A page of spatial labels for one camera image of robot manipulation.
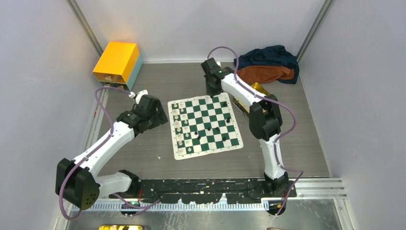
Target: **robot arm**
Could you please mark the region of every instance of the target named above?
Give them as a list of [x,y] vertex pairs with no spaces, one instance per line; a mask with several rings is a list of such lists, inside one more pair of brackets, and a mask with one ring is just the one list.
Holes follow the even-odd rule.
[[[120,170],[113,175],[97,176],[102,167],[122,146],[138,134],[168,121],[158,98],[148,95],[147,91],[141,91],[135,100],[133,109],[120,114],[113,124],[114,130],[110,139],[84,161],[68,180],[63,198],[82,210],[90,208],[98,197],[138,191],[138,177],[126,170]],[[75,166],[75,162],[86,158],[86,155],[104,142],[110,134],[108,131],[93,146],[72,161],[63,159],[59,162],[56,170],[56,194],[59,194],[62,182]]]
[[[249,129],[259,139],[262,148],[265,161],[265,180],[272,191],[284,187],[289,179],[288,174],[277,165],[273,149],[273,143],[279,136],[282,126],[279,106],[250,94],[243,87],[251,89],[249,85],[238,76],[235,79],[232,69],[228,67],[222,69],[213,58],[206,60],[201,66],[205,72],[204,77],[206,78],[206,92],[208,95],[213,97],[225,91],[238,98],[243,106],[249,108]],[[274,95],[266,96],[260,92],[255,92],[256,95],[277,100]],[[279,141],[276,143],[276,152],[278,159],[282,163]]]

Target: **cloth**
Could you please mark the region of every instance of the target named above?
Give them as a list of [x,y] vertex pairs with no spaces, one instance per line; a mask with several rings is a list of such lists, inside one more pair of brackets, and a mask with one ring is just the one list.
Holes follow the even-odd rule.
[[248,53],[241,55],[238,58],[238,69],[247,66],[285,66],[288,69],[294,70],[294,77],[291,80],[284,80],[283,78],[278,81],[286,84],[296,84],[299,76],[299,65],[297,64],[297,57],[286,51],[284,46],[269,46],[264,49],[254,49]]
[[278,79],[288,81],[294,78],[294,70],[284,66],[247,66],[237,70],[237,74],[248,85],[256,82],[269,83]]

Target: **wood grain surface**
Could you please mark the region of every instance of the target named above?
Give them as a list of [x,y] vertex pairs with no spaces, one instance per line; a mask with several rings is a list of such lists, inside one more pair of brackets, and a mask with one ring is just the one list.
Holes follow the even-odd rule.
[[[234,69],[232,63],[224,64]],[[169,101],[205,95],[203,75],[199,63],[144,64],[133,91],[147,89],[150,95],[161,100],[168,114]],[[281,139],[283,164],[303,169],[305,177],[330,176],[300,80],[295,85],[276,81],[263,87],[291,107],[297,116],[296,129]],[[113,119],[132,106],[133,101],[128,96],[110,92],[106,107]],[[168,122],[127,143],[106,163],[100,175],[126,169],[144,179],[263,177],[264,160],[259,142],[249,130],[248,119],[235,107],[234,113],[244,142],[242,149],[177,161]],[[282,131],[286,131],[293,119],[283,108],[281,113]],[[99,137],[108,129],[104,118]]]

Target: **white wall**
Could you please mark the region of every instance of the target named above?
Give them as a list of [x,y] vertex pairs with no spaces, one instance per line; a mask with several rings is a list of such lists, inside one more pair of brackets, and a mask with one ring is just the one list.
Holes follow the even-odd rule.
[[[101,46],[136,42],[146,61],[204,60],[284,45],[299,51],[324,0],[78,0]],[[218,51],[218,59],[234,58]]]
[[360,229],[405,229],[406,2],[335,1],[301,60],[334,176]]
[[56,164],[82,150],[98,60],[66,1],[0,3],[1,229],[50,229]]

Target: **green and white chessboard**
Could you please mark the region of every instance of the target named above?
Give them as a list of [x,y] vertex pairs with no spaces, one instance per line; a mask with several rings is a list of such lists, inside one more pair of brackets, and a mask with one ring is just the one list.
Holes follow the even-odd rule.
[[168,109],[175,159],[243,147],[227,93],[168,102]]

